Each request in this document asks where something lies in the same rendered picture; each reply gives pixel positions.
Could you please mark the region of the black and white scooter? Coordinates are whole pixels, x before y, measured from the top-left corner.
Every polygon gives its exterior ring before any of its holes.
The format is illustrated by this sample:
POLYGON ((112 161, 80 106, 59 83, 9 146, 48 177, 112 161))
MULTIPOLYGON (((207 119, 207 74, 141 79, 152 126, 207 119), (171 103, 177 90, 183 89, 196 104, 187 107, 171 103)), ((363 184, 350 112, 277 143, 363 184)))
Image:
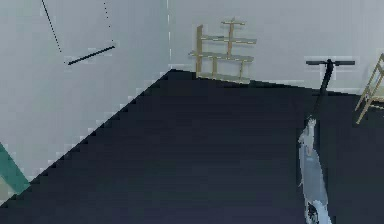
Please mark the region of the black and white scooter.
POLYGON ((304 218, 306 224, 333 224, 328 212, 328 195, 322 165, 320 163, 318 137, 319 109, 335 66, 353 66, 355 61, 306 61, 307 65, 325 65, 326 71, 314 108, 305 120, 305 127, 298 137, 298 159, 300 183, 304 197, 304 218))

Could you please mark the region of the wooden ladder shelf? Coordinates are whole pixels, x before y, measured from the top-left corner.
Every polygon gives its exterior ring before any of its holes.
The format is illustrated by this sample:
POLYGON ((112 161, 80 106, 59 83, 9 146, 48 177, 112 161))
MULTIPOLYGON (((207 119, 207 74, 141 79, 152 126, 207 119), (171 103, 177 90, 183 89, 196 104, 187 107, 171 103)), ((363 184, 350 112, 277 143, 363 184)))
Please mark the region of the wooden ladder shelf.
POLYGON ((360 99, 355 107, 358 110, 362 103, 364 107, 357 118, 356 123, 359 124, 364 115, 370 108, 384 111, 384 53, 381 53, 378 61, 373 69, 367 85, 362 92, 360 99))

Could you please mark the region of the teal furniture piece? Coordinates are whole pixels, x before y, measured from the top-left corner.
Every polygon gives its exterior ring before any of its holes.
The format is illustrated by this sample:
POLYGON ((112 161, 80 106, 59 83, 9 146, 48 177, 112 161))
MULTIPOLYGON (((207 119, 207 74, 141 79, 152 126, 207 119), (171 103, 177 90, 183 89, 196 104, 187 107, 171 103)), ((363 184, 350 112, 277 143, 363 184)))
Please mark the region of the teal furniture piece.
POLYGON ((20 168, 0 143, 0 205, 30 186, 20 168))

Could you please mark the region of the wooden wall shelf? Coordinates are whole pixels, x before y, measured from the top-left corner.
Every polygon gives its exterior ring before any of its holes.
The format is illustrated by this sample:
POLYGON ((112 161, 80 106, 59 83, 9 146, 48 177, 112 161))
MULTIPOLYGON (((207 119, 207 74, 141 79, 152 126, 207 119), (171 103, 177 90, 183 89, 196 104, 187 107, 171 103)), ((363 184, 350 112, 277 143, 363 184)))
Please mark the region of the wooden wall shelf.
POLYGON ((237 84, 249 84, 250 79, 243 76, 243 70, 244 70, 244 65, 246 63, 252 63, 254 61, 254 58, 252 56, 235 55, 232 53, 232 48, 234 44, 255 45, 257 43, 257 40, 249 39, 249 38, 238 38, 234 36, 235 26, 236 25, 244 26, 246 24, 245 21, 237 20, 235 17, 233 17, 230 20, 222 21, 221 24, 229 26, 229 31, 227 36, 205 35, 203 33, 203 25, 199 25, 196 28, 196 49, 188 53, 189 56, 194 57, 196 60, 195 62, 196 77, 201 79, 211 79, 211 80, 218 80, 218 81, 224 81, 224 82, 232 82, 237 84), (217 53, 217 52, 204 51, 203 50, 204 41, 226 43, 227 44, 226 52, 217 53), (202 71, 202 60, 204 58, 212 60, 211 72, 202 71), (240 63, 239 74, 237 76, 220 74, 218 72, 219 60, 239 62, 240 63))

